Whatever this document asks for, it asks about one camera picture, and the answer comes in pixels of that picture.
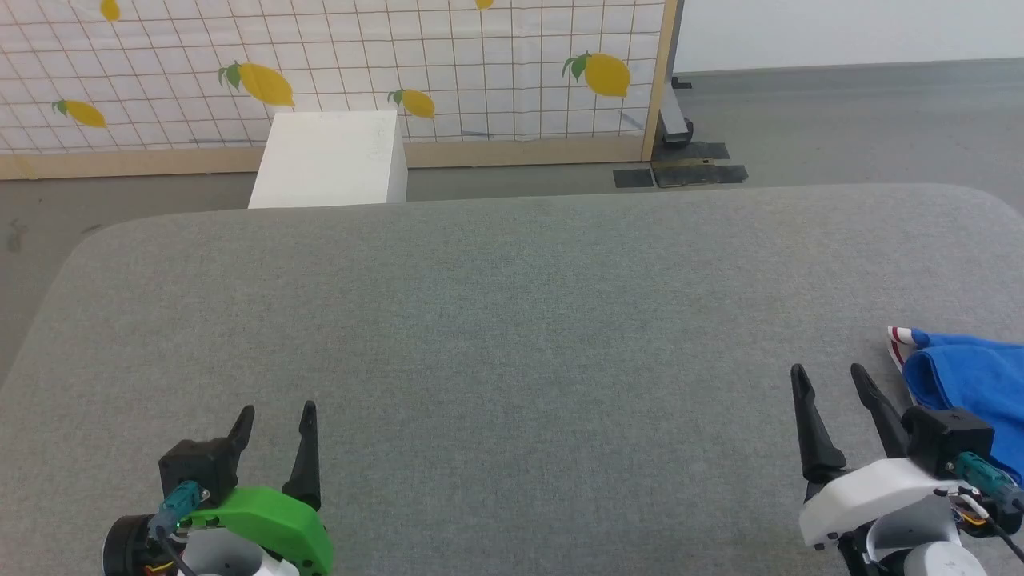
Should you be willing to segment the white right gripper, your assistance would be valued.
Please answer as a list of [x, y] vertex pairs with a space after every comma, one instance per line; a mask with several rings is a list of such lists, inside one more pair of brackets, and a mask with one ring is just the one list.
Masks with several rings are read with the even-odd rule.
[[847, 459], [824, 426], [804, 365], [790, 369], [806, 481], [805, 502], [798, 515], [805, 546], [823, 550], [851, 534], [863, 538], [868, 554], [903, 548], [912, 554], [961, 554], [950, 500], [958, 494], [957, 481], [940, 480], [906, 458], [910, 438], [899, 412], [863, 365], [853, 363], [850, 375], [888, 457], [852, 471], [846, 470]]

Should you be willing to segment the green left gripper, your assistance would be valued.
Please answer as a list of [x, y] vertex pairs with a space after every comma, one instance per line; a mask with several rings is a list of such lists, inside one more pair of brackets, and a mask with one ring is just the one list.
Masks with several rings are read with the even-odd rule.
[[[228, 466], [237, 474], [249, 444], [255, 408], [245, 405], [226, 436]], [[319, 517], [318, 416], [306, 401], [300, 442], [282, 491], [241, 487], [216, 508], [190, 516], [193, 532], [182, 560], [197, 575], [329, 575], [335, 550]]]

